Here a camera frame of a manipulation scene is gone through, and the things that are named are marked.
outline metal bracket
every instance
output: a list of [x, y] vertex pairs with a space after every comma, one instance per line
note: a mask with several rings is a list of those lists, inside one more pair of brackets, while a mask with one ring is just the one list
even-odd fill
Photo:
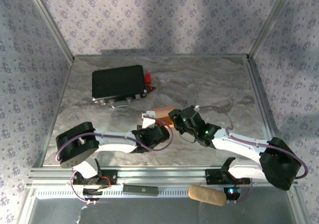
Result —
[[143, 119], [142, 128], [154, 128], [155, 120], [148, 118], [148, 116], [155, 118], [156, 117], [155, 111], [146, 111], [146, 113], [142, 114], [142, 119]]
[[258, 54], [267, 36], [271, 32], [273, 25], [277, 21], [279, 14], [285, 8], [287, 1], [288, 0], [275, 0], [262, 27], [260, 28], [259, 34], [257, 35], [253, 45], [250, 48], [249, 61], [251, 61], [252, 58], [254, 59], [256, 55]]
[[[229, 183], [226, 181], [222, 175], [222, 172], [220, 169], [205, 169], [205, 178], [206, 178], [206, 184], [207, 185], [227, 185], [227, 184], [236, 184]], [[249, 178], [243, 178], [243, 181], [245, 184], [250, 184]]]
[[[107, 177], [111, 185], [116, 185], [118, 179], [118, 171], [117, 170], [101, 170], [102, 177]], [[106, 179], [99, 179], [94, 185], [104, 185], [107, 184], [108, 181]], [[74, 175], [73, 185], [89, 185], [88, 179], [82, 177], [82, 175], [77, 172]]]

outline box handle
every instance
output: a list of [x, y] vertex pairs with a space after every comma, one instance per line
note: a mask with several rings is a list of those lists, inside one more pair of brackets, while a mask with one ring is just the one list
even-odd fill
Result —
[[120, 106], [114, 106], [114, 101], [109, 101], [110, 102], [110, 104], [111, 104], [111, 106], [112, 106], [112, 108], [121, 108], [121, 107], [127, 107], [127, 106], [129, 106], [130, 104], [131, 104], [131, 99], [132, 98], [126, 98], [126, 100], [127, 100], [127, 104], [126, 105], [120, 105]]

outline orange object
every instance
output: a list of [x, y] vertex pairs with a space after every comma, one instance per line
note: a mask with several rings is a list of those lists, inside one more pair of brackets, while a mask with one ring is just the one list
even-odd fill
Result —
[[[172, 121], [170, 120], [170, 117], [168, 116], [168, 113], [171, 112], [173, 109], [175, 109], [175, 106], [155, 108], [155, 109], [150, 109], [150, 111], [155, 111], [156, 118], [163, 120], [170, 127], [174, 127]], [[156, 121], [155, 123], [160, 125], [160, 126], [164, 126], [161, 122]]]

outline beige sponge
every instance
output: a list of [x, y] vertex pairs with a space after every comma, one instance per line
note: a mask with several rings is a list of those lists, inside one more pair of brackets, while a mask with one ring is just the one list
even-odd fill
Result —
[[188, 196], [191, 199], [220, 207], [227, 203], [225, 193], [199, 185], [191, 185], [188, 189]]

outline red tag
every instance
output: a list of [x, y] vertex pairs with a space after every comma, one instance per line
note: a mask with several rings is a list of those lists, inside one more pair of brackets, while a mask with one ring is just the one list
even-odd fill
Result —
[[148, 85], [146, 85], [146, 88], [147, 88], [147, 90], [148, 90], [148, 93], [150, 93], [150, 92], [152, 92], [153, 90], [156, 89], [155, 86], [148, 86]]
[[145, 83], [146, 83], [147, 85], [150, 85], [151, 82], [152, 82], [152, 80], [151, 80], [151, 75], [150, 75], [149, 73], [146, 73], [146, 74], [145, 74]]

